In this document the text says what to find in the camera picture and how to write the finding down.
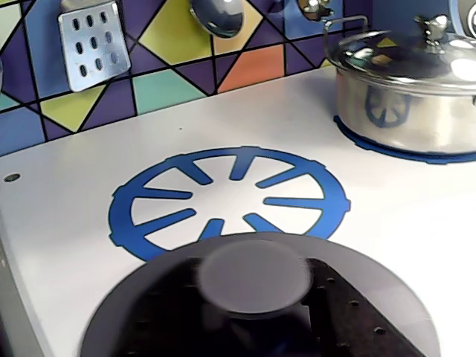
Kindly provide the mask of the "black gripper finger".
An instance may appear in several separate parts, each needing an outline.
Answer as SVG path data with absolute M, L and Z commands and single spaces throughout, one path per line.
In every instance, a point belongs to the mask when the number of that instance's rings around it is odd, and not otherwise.
M 156 280 L 132 305 L 113 356 L 229 356 L 222 332 L 204 327 L 203 299 L 190 258 Z
M 308 259 L 311 331 L 323 356 L 422 356 L 355 286 L 318 259 Z

